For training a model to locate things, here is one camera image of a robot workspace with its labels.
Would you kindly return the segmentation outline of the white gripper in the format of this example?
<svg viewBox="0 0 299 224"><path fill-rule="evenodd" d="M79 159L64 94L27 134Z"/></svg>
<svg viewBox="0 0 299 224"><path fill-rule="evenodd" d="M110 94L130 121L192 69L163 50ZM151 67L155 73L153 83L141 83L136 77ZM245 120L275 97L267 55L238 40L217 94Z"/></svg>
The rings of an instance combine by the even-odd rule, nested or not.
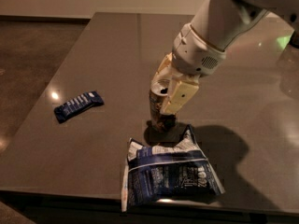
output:
<svg viewBox="0 0 299 224"><path fill-rule="evenodd" d="M152 79L153 82L162 81L160 113L174 115L179 112L198 92L199 76L213 74L225 58L225 51L209 46L189 23L185 24L174 40L172 54L163 58ZM171 76L172 63L186 75Z"/></svg>

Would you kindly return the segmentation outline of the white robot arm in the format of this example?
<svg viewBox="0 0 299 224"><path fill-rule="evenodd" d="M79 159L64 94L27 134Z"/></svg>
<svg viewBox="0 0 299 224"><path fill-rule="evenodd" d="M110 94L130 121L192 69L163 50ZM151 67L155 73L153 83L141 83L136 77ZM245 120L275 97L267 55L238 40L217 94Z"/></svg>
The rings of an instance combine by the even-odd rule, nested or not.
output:
<svg viewBox="0 0 299 224"><path fill-rule="evenodd" d="M272 12L299 28L299 0L206 0L181 28L161 62L150 91L161 100L157 111L175 115L197 93L199 78L215 72L226 50Z"/></svg>

